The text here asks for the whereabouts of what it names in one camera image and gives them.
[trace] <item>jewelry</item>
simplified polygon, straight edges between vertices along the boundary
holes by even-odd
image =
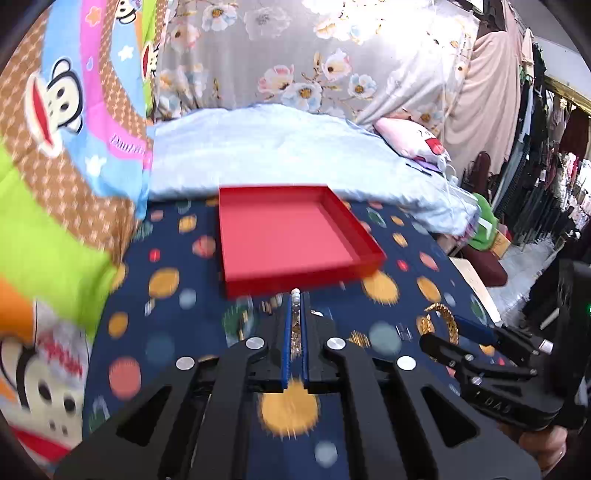
[[[429,314],[424,317],[417,317],[417,330],[421,336],[425,335],[425,333],[435,333],[435,325],[433,325]]]
[[[460,335],[457,331],[456,319],[452,315],[452,311],[447,308],[443,303],[434,303],[425,309],[425,312],[439,312],[441,317],[447,324],[447,330],[449,331],[449,341],[454,345],[457,345],[460,341]]]

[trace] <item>flower print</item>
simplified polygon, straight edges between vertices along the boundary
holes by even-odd
[[[354,73],[349,79],[349,88],[347,91],[350,95],[367,100],[378,89],[378,84],[369,75],[359,75]]]
[[[343,0],[303,0],[302,5],[312,13],[327,15],[340,12],[343,8]]]
[[[294,81],[294,66],[275,65],[259,79],[258,90],[261,93],[276,94],[285,90]]]
[[[175,25],[170,32],[170,45],[175,51],[182,53],[193,48],[201,36],[201,31],[190,23]]]
[[[337,118],[345,118],[345,112],[342,108],[330,106],[325,111],[326,115],[335,116]]]
[[[357,45],[361,45],[373,37],[378,32],[382,22],[382,15],[372,8],[348,7],[346,14],[349,24],[349,38]]]
[[[464,79],[466,78],[467,73],[468,73],[468,65],[464,62],[460,62],[455,67],[455,76],[456,76],[457,83],[462,83],[464,81]]]
[[[328,40],[336,38],[340,41],[349,39],[350,25],[344,18],[329,17],[321,21],[314,27],[314,32],[318,38]]]
[[[290,26],[291,18],[280,7],[263,7],[244,14],[248,38],[277,38]]]
[[[335,82],[346,77],[351,73],[352,68],[349,63],[349,56],[340,48],[337,49],[326,62],[322,64],[322,71],[329,82]]]
[[[402,85],[402,82],[398,78],[398,72],[390,73],[390,76],[388,77],[388,83],[386,86],[386,93],[388,95],[392,95],[394,92],[396,92],[400,88],[401,85]]]
[[[202,98],[209,72],[203,68],[203,65],[197,63],[192,67],[178,66],[177,77],[182,90],[185,90],[187,96]]]
[[[444,119],[443,106],[437,103],[421,106],[413,112],[412,118],[414,122],[435,133]]]
[[[98,155],[93,155],[90,158],[86,157],[84,161],[86,163],[86,173],[94,178],[100,177],[100,170],[107,163],[105,157],[99,157]]]
[[[322,101],[322,87],[316,83],[292,83],[281,96],[283,105],[305,112],[317,111]]]
[[[158,77],[158,84],[162,90],[172,90],[175,84],[176,74],[171,70],[163,70]]]
[[[158,111],[163,118],[180,118],[182,114],[181,100],[175,94],[160,95],[158,99]]]
[[[238,14],[232,5],[208,5],[203,12],[201,28],[206,32],[209,32],[210,30],[220,32],[236,23],[237,18]]]

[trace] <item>human hand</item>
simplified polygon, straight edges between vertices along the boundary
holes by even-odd
[[[543,474],[549,473],[566,454],[568,432],[564,427],[554,426],[541,432],[519,434],[513,427],[502,425],[501,431],[536,459]]]

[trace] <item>cardboard box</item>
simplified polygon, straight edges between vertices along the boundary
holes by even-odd
[[[491,252],[499,258],[503,258],[503,255],[505,255],[505,252],[507,252],[510,245],[511,242],[507,240],[507,237],[497,230],[495,240],[492,243]]]

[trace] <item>red box lid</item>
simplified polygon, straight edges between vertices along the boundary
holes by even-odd
[[[326,186],[223,187],[219,216],[231,298],[364,278],[386,259]]]

